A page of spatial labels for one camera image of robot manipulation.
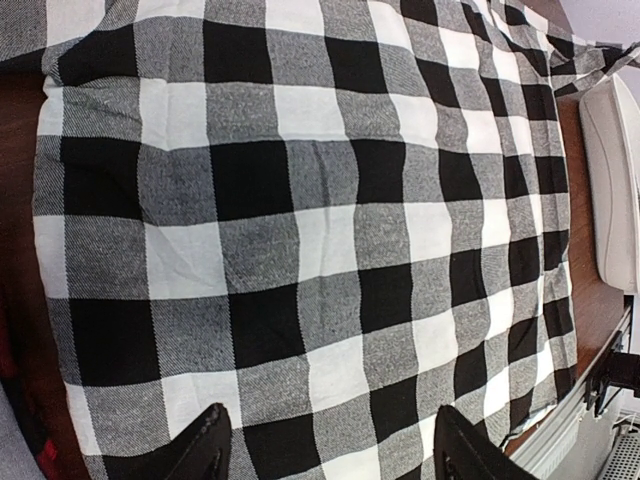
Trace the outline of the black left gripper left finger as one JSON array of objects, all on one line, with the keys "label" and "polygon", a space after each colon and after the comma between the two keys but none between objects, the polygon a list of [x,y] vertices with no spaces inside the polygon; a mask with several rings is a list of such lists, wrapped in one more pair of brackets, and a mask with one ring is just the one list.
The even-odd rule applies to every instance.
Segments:
[{"label": "black left gripper left finger", "polygon": [[220,480],[228,478],[231,422],[213,403],[168,445],[154,451],[132,472],[133,479]]}]

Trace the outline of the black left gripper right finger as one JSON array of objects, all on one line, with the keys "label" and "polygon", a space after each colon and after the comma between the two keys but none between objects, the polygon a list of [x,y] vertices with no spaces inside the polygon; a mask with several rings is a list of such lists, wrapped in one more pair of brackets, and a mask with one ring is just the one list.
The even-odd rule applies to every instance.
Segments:
[{"label": "black left gripper right finger", "polygon": [[437,479],[536,480],[450,405],[436,416],[434,464]]}]

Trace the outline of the black white checked shirt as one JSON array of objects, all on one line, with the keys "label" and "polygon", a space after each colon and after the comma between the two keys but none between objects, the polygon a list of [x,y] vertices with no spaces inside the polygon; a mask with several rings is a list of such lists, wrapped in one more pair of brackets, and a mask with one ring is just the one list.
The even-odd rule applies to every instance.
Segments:
[{"label": "black white checked shirt", "polygon": [[233,479],[431,479],[572,389],[555,100],[636,63],[518,1],[5,1],[45,77],[36,254],[94,479],[207,407]]}]

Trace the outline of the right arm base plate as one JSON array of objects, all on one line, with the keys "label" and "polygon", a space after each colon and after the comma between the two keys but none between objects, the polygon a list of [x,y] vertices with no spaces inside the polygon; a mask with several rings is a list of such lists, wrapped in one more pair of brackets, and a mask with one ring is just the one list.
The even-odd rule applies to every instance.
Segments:
[{"label": "right arm base plate", "polygon": [[600,416],[604,410],[605,397],[610,387],[631,390],[635,398],[639,397],[639,355],[609,351],[603,355],[586,378],[586,409],[594,416]]}]

